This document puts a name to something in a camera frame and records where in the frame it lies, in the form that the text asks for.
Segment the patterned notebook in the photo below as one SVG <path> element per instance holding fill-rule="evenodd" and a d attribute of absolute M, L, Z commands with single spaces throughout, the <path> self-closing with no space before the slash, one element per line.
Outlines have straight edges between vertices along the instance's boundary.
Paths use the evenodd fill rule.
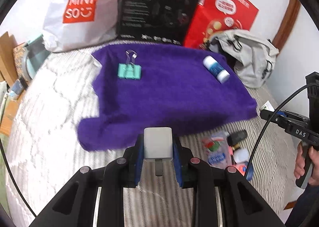
<path fill-rule="evenodd" d="M 23 78 L 27 85 L 32 81 L 27 71 L 27 56 L 25 55 L 27 43 L 22 43 L 13 48 L 14 63 L 19 78 Z"/>

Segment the clear hand sanitizer bottle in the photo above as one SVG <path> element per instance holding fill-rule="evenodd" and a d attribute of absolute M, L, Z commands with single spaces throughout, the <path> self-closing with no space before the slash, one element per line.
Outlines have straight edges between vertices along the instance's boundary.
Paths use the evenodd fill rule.
<path fill-rule="evenodd" d="M 214 132 L 202 140 L 207 162 L 211 167 L 225 169 L 232 165 L 231 155 L 225 132 Z"/>

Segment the small white cube adapter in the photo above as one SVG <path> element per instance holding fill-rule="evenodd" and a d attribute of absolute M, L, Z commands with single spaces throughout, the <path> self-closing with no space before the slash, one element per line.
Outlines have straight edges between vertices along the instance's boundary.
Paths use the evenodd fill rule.
<path fill-rule="evenodd" d="M 234 161 L 236 164 L 241 164 L 249 160 L 250 155 L 247 148 L 240 148 L 233 152 Z"/>

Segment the wooden nightstand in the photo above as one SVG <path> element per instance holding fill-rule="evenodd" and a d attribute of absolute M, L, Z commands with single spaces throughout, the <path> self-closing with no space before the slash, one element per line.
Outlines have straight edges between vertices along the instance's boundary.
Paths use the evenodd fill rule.
<path fill-rule="evenodd" d="M 24 95 L 25 90 L 22 91 L 21 95 L 18 97 L 17 100 L 12 100 L 11 97 L 8 97 L 5 102 L 4 111 L 1 119 L 1 134 L 7 137 L 10 136 L 14 118 L 17 114 L 18 108 Z"/>

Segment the teal binder clip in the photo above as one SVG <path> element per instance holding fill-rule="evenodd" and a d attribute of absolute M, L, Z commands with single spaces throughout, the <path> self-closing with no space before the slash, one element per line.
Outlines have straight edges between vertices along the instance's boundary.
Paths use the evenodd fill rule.
<path fill-rule="evenodd" d="M 137 53 L 133 50 L 126 50 L 125 54 L 127 56 L 126 62 L 118 64 L 118 78 L 140 80 L 142 67 L 135 64 Z"/>

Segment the grey Nike waist bag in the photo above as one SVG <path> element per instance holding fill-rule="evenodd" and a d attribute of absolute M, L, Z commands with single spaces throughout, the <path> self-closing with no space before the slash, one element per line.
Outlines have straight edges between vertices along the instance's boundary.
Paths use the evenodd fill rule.
<path fill-rule="evenodd" d="M 279 54 L 271 41 L 247 30 L 226 30 L 209 38 L 206 47 L 232 60 L 232 68 L 248 88 L 260 88 L 270 77 Z"/>

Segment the wooden door frame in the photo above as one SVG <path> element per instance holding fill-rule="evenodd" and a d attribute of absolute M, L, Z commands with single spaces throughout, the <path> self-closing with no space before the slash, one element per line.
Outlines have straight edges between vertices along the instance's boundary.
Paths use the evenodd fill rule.
<path fill-rule="evenodd" d="M 286 12 L 272 43 L 281 51 L 286 44 L 296 22 L 301 7 L 299 0 L 289 0 Z"/>

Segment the purple towel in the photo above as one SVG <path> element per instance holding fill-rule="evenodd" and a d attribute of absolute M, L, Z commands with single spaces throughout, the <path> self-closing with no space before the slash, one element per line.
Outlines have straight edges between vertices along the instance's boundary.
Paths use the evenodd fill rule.
<path fill-rule="evenodd" d="M 141 79 L 120 79 L 126 50 L 137 53 Z M 183 136 L 252 119 L 256 101 L 234 72 L 221 84 L 204 67 L 209 52 L 176 45 L 119 44 L 93 53 L 101 64 L 92 83 L 99 115 L 82 119 L 78 141 L 87 151 L 132 146 L 148 127 Z"/>

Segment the small clear box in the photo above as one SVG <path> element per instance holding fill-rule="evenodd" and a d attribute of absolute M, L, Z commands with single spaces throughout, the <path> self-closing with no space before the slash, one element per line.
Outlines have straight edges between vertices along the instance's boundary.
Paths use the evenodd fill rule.
<path fill-rule="evenodd" d="M 11 86 L 8 92 L 8 96 L 12 98 L 12 100 L 17 100 L 22 92 L 28 88 L 28 84 L 24 80 L 24 78 L 17 79 L 14 84 Z"/>

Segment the white Miniso plastic bag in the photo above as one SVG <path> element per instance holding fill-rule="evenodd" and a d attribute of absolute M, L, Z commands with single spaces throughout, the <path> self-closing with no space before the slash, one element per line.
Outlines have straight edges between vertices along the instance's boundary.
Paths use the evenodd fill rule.
<path fill-rule="evenodd" d="M 119 0 L 52 0 L 43 40 L 50 52 L 94 46 L 117 37 Z"/>

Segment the teal kettle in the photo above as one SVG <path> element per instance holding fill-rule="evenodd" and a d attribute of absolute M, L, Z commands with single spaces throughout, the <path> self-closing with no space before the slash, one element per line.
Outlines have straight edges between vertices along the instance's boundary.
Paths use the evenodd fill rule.
<path fill-rule="evenodd" d="M 27 81 L 31 82 L 50 52 L 44 46 L 43 35 L 23 46 L 22 71 Z"/>

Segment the red paper shopping bag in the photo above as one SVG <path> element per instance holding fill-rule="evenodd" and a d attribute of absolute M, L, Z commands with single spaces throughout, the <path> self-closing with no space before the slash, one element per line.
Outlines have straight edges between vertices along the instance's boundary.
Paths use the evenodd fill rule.
<path fill-rule="evenodd" d="M 183 46 L 198 49 L 225 30 L 250 30 L 259 10 L 249 0 L 199 0 Z"/>

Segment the pink blue vaseline jar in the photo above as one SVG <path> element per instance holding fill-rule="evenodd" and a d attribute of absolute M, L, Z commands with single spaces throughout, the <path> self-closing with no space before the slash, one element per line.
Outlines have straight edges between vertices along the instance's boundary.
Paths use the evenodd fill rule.
<path fill-rule="evenodd" d="M 248 165 L 248 161 L 245 161 L 245 162 L 240 163 L 240 164 L 235 164 L 235 168 L 244 176 L 246 171 L 247 171 L 247 165 Z M 254 176 L 254 167 L 253 167 L 253 165 L 251 165 L 249 170 L 248 170 L 248 174 L 247 174 L 246 179 L 248 181 L 251 181 L 253 176 Z"/>

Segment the dark Grand Reserve lighter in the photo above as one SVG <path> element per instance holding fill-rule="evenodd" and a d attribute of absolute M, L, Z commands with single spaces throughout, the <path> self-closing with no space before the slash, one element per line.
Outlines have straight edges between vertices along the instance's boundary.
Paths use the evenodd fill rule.
<path fill-rule="evenodd" d="M 232 146 L 233 151 L 240 149 L 241 146 L 239 145 L 239 143 L 235 144 L 234 146 Z"/>

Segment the wooden headboard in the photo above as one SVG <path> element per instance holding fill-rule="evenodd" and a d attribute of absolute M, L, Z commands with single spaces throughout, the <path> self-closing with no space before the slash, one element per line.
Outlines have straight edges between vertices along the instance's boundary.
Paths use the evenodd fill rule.
<path fill-rule="evenodd" d="M 13 55 L 13 41 L 9 37 L 8 32 L 5 32 L 1 36 L 1 48 L 0 48 L 0 66 L 1 74 L 7 84 L 11 87 L 18 79 L 18 74 L 15 67 L 14 55 Z"/>

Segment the black headset box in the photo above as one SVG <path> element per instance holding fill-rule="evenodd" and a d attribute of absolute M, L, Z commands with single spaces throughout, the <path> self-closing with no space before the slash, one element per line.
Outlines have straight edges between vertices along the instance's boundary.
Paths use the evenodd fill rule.
<path fill-rule="evenodd" d="M 182 45 L 198 1 L 122 0 L 118 38 Z"/>

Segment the white blue cylindrical bottle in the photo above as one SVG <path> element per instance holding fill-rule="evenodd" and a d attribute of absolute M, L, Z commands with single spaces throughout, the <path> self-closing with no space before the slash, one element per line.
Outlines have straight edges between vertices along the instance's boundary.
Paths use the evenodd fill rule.
<path fill-rule="evenodd" d="M 212 56 L 206 56 L 203 60 L 203 65 L 221 84 L 225 83 L 230 77 L 228 71 Z"/>

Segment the pink tube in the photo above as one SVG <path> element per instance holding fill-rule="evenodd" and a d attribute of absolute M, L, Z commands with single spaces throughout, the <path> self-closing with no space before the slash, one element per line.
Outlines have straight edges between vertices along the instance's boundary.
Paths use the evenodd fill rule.
<path fill-rule="evenodd" d="M 228 152 L 230 155 L 230 159 L 231 159 L 231 165 L 235 165 L 235 160 L 234 160 L 234 153 L 233 153 L 233 148 L 232 146 L 228 146 Z"/>

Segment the white USB charger plug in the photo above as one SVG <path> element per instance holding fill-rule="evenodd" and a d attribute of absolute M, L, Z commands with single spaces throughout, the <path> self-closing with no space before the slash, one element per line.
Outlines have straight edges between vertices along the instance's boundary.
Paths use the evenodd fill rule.
<path fill-rule="evenodd" d="M 163 161 L 173 159 L 173 135 L 170 127 L 144 129 L 144 159 L 155 162 L 155 175 L 163 175 Z"/>

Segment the black rectangular stick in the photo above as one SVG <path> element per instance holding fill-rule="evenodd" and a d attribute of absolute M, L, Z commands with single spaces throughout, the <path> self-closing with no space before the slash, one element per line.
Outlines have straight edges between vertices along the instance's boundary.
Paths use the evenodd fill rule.
<path fill-rule="evenodd" d="M 229 134 L 227 142 L 229 146 L 235 146 L 239 142 L 247 138 L 247 131 L 245 129 Z"/>

